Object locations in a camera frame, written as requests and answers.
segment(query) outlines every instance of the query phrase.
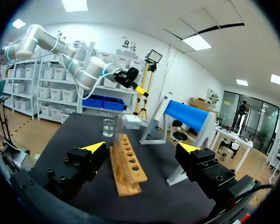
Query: ceiling light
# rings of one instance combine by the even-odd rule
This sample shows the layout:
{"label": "ceiling light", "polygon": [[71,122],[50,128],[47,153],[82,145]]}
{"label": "ceiling light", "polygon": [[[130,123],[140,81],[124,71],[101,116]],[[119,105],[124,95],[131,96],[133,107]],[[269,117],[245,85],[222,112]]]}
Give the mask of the ceiling light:
{"label": "ceiling light", "polygon": [[67,12],[88,11],[87,0],[62,0]]}
{"label": "ceiling light", "polygon": [[20,19],[17,19],[16,21],[13,22],[13,26],[16,27],[16,28],[21,28],[23,26],[25,26],[26,23],[24,23],[22,20]]}
{"label": "ceiling light", "polygon": [[191,36],[182,41],[184,41],[187,45],[192,47],[194,50],[204,50],[204,49],[211,48],[211,46],[200,35]]}
{"label": "ceiling light", "polygon": [[272,83],[277,83],[277,84],[280,85],[280,76],[277,76],[277,75],[272,74],[271,82],[272,82]]}
{"label": "ceiling light", "polygon": [[239,85],[248,86],[248,82],[246,80],[237,79],[236,81]]}

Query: blue cylinder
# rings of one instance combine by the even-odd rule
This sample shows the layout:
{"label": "blue cylinder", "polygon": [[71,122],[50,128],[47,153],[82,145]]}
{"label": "blue cylinder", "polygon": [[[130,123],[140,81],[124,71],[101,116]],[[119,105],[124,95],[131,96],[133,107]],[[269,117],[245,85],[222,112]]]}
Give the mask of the blue cylinder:
{"label": "blue cylinder", "polygon": [[165,114],[199,132],[208,112],[171,100],[165,110]]}

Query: white robotic arm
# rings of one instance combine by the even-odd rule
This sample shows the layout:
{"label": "white robotic arm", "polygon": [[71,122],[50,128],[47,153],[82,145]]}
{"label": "white robotic arm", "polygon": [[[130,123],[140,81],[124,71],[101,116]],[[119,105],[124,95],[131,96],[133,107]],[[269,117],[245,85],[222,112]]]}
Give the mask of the white robotic arm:
{"label": "white robotic arm", "polygon": [[82,63],[73,59],[77,52],[73,46],[58,40],[46,32],[42,26],[36,24],[28,28],[23,39],[8,44],[0,51],[0,62],[6,64],[16,58],[29,59],[37,45],[49,52],[60,54],[62,59],[59,63],[64,63],[78,86],[85,90],[92,89],[101,75],[110,74],[106,78],[118,82],[126,88],[132,87],[140,94],[148,96],[140,86],[133,82],[139,73],[137,69],[130,68],[125,72],[116,64],[106,63],[97,57],[91,57],[84,68]]}

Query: black tabletop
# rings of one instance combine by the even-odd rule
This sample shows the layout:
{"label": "black tabletop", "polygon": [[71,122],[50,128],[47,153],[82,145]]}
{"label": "black tabletop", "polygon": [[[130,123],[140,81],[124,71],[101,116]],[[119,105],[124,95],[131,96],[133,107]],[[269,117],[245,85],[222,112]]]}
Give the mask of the black tabletop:
{"label": "black tabletop", "polygon": [[[66,152],[73,147],[85,147],[101,141],[105,141],[107,147],[111,146],[113,138],[102,135],[103,119],[99,116],[72,114],[49,141],[35,169],[46,173],[47,168],[63,160]],[[206,197],[196,182],[185,180],[171,187],[166,184],[166,179],[178,166],[175,146],[169,142],[163,145],[140,145],[143,129],[125,132],[147,175],[147,182],[140,184],[142,193],[118,196],[108,158],[94,180],[86,182],[78,195],[67,203],[113,220],[189,224],[206,217],[215,203]],[[154,130],[150,136],[159,135]]]}

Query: poster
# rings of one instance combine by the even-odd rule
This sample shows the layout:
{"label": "poster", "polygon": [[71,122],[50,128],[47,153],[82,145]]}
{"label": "poster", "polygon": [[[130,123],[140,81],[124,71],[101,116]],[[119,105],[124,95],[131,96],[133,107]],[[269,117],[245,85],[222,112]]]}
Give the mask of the poster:
{"label": "poster", "polygon": [[219,101],[219,96],[215,91],[208,88],[206,101],[210,104],[209,109],[214,111],[216,109],[217,102]]}

